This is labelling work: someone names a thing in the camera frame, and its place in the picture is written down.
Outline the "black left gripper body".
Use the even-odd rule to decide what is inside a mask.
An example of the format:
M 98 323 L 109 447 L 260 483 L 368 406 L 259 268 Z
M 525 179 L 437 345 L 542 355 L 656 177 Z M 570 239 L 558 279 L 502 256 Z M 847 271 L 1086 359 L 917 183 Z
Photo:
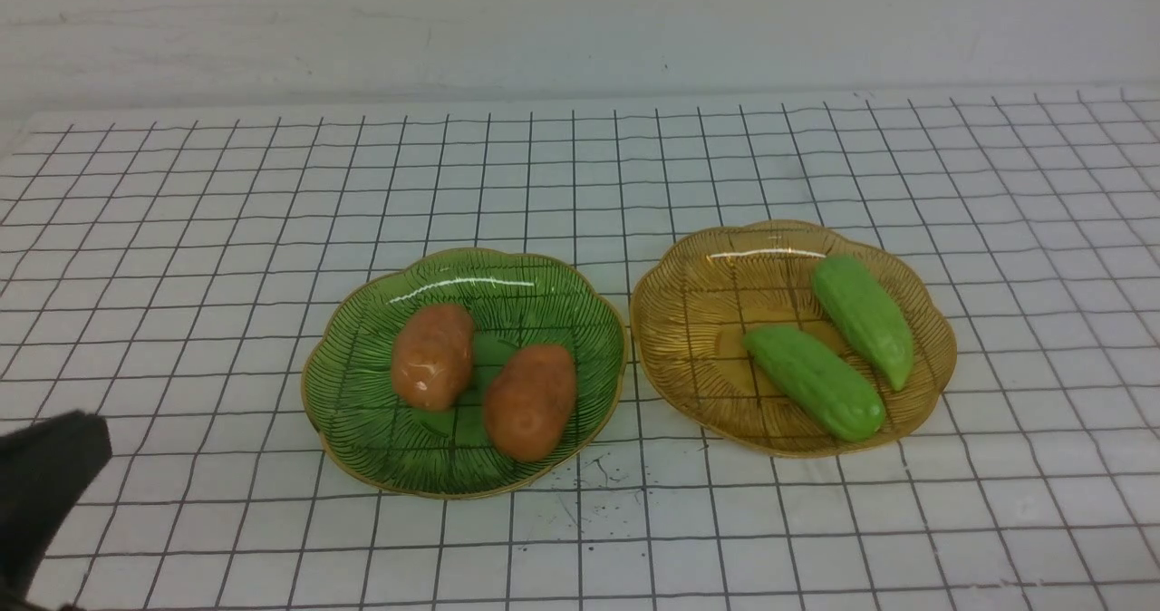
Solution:
M 111 461 L 111 431 L 99 414 L 71 410 L 1 438 L 1 598 L 26 596 L 68 512 Z

